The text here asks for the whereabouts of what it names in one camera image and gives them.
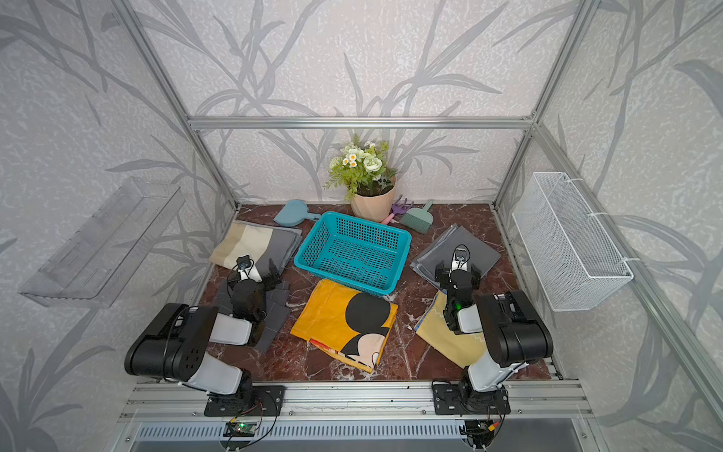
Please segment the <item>yellow Mickey Mouse pillowcase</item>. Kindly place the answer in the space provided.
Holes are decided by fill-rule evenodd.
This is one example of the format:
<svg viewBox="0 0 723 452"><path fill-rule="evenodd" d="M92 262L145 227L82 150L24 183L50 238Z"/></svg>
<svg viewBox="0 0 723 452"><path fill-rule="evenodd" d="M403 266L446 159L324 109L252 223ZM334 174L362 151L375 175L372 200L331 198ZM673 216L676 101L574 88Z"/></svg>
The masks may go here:
<svg viewBox="0 0 723 452"><path fill-rule="evenodd" d="M341 363L372 373L380 363L397 311L386 299L322 280L291 335Z"/></svg>

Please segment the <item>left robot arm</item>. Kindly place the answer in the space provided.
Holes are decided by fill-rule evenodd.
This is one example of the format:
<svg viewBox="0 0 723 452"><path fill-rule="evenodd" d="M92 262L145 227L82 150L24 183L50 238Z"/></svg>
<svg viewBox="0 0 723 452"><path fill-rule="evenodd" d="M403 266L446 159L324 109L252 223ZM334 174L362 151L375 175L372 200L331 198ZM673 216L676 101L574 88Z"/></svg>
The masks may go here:
<svg viewBox="0 0 723 452"><path fill-rule="evenodd" d="M267 292L280 282L276 269L256 280L249 267L236 267L231 282L232 313L216 306L168 303L126 353L125 372L131 376L171 380L214 397L246 402L252 377L207 352L210 343L255 346L265 329Z"/></svg>

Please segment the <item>plain grey pillowcase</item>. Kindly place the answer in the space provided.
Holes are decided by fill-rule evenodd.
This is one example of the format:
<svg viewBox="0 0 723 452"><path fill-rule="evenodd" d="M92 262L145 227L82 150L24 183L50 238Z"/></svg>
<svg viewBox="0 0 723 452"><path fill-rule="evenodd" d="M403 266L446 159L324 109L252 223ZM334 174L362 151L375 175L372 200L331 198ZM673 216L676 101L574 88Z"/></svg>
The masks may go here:
<svg viewBox="0 0 723 452"><path fill-rule="evenodd" d="M417 275L440 289L437 275L443 271L474 270L480 276L485 276L500 258L499 252L464 227L453 224L414 258L410 267Z"/></svg>

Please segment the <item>dark grey checked pillowcase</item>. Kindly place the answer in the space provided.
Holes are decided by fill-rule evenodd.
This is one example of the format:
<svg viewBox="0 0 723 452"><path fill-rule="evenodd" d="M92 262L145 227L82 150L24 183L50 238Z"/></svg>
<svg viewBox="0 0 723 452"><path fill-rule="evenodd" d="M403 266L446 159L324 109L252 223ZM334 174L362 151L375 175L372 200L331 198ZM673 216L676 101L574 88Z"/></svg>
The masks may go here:
<svg viewBox="0 0 723 452"><path fill-rule="evenodd" d="M281 281L275 289L267 292L267 307L233 308L227 293L227 282L224 282L214 298L214 305L220 309L221 315L250 323L250 327L242 333L242 336L248 337L245 346L266 353L290 315L290 309L286 306L288 295L289 285Z"/></svg>

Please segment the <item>purple pink toy rake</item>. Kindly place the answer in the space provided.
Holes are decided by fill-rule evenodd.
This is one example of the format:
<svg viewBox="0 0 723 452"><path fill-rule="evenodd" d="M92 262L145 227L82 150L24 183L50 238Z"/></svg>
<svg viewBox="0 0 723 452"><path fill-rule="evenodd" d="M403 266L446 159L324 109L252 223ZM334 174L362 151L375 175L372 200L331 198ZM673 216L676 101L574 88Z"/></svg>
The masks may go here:
<svg viewBox="0 0 723 452"><path fill-rule="evenodd" d="M407 198L402 198L402 196L399 196L397 200L392 204L391 212L390 214L384 218L380 223L384 225L388 225L390 223L396 223L398 222L411 208L413 207L413 203L410 202Z"/></svg>

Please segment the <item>aluminium front rail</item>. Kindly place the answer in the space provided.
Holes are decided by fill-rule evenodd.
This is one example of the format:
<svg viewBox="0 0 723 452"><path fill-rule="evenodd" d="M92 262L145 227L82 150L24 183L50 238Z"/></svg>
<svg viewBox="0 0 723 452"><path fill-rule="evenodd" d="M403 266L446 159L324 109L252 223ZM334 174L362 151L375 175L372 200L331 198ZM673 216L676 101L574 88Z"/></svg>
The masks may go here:
<svg viewBox="0 0 723 452"><path fill-rule="evenodd" d="M279 419L297 420L428 420L435 410L459 403L442 383L286 382ZM508 419L593 418L593 410L577 380L509 380ZM140 383L131 393L119 421L201 422L208 397L176 384Z"/></svg>

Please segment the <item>clear acrylic wall shelf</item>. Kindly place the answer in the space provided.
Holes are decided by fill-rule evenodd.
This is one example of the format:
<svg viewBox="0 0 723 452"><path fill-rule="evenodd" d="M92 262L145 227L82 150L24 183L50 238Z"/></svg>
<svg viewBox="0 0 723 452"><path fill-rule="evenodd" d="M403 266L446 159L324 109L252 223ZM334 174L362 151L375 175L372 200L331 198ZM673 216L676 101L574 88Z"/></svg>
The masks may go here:
<svg viewBox="0 0 723 452"><path fill-rule="evenodd" d="M19 294L48 308L110 307L185 202L175 184L127 179Z"/></svg>

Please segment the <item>green toy scoop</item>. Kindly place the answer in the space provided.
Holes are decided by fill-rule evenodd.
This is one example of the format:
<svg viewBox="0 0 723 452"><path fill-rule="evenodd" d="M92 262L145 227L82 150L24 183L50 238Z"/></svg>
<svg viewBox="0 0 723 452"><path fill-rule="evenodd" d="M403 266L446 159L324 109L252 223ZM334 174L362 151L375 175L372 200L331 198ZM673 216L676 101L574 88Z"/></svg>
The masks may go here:
<svg viewBox="0 0 723 452"><path fill-rule="evenodd" d="M433 201L430 200L423 207L412 207L401 217L399 223L422 235L427 234L434 222L433 214L429 212L432 205Z"/></svg>

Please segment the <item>yellow-green pillowcase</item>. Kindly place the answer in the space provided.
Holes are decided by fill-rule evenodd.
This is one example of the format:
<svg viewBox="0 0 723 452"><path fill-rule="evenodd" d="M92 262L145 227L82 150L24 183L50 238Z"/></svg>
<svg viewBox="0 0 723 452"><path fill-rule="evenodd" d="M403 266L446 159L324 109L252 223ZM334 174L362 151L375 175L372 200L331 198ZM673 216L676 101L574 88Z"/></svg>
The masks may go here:
<svg viewBox="0 0 723 452"><path fill-rule="evenodd" d="M446 294L438 291L415 327L415 333L449 361L464 368L476 363L487 351L482 333L456 335L444 320Z"/></svg>

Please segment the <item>teal plastic basket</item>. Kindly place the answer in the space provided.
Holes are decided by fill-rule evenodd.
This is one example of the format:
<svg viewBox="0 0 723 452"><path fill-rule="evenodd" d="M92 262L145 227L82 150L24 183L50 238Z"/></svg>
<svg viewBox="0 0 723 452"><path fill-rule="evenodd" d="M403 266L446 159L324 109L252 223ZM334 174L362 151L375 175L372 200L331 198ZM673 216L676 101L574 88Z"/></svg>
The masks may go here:
<svg viewBox="0 0 723 452"><path fill-rule="evenodd" d="M326 212L300 245L294 264L318 278L384 297L395 291L410 246L412 235L405 230Z"/></svg>

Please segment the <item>left green circuit board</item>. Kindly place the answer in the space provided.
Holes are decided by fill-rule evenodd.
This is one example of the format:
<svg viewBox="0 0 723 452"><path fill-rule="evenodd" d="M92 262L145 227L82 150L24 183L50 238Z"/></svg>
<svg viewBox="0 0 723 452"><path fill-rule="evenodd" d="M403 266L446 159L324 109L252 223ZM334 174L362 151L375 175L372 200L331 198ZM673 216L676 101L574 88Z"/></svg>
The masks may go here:
<svg viewBox="0 0 723 452"><path fill-rule="evenodd" d="M258 421L231 420L225 424L225 438L254 438L259 431Z"/></svg>

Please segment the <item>potted artificial flower plant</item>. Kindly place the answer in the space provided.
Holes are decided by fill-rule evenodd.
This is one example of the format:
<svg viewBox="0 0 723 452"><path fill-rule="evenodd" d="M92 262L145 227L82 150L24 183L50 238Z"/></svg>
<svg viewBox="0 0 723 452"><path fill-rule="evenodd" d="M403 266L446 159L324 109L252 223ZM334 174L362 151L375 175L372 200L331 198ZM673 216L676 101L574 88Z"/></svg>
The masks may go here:
<svg viewBox="0 0 723 452"><path fill-rule="evenodd" d="M388 141L363 141L354 135L329 162L324 188L342 188L355 217L383 222L392 213L397 186L390 151Z"/></svg>

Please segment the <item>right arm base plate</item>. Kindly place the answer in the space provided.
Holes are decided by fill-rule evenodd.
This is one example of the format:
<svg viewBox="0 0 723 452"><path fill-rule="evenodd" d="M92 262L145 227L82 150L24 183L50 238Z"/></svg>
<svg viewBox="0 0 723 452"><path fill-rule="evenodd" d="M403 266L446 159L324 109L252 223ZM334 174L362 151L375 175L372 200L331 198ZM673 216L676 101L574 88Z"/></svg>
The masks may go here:
<svg viewBox="0 0 723 452"><path fill-rule="evenodd" d="M505 386L487 392L474 391L471 384L433 380L431 384L435 414L438 415L500 415L511 413Z"/></svg>

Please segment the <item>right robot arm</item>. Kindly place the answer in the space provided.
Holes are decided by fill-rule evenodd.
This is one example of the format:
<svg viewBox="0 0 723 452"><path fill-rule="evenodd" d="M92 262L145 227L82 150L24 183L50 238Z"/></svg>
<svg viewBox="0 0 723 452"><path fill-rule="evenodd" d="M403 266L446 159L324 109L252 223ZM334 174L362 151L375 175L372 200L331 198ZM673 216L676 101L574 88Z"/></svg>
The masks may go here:
<svg viewBox="0 0 723 452"><path fill-rule="evenodd" d="M436 265L435 281L446 294L446 326L456 335L481 333L487 347L459 383L468 398L501 390L513 374L554 352L552 335L525 292L478 294L480 280L468 262Z"/></svg>

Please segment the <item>beige grey striped pillowcase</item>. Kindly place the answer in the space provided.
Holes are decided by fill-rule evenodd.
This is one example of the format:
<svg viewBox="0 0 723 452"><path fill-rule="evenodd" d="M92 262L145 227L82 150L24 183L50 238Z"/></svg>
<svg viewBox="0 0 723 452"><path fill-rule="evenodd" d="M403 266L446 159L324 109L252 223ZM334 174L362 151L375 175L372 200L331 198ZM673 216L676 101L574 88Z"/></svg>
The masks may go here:
<svg viewBox="0 0 723 452"><path fill-rule="evenodd" d="M301 241L300 229L236 220L226 237L212 252L209 261L232 269L238 258L248 255L254 261L253 270L250 272L252 279L260 282L271 273L283 273Z"/></svg>

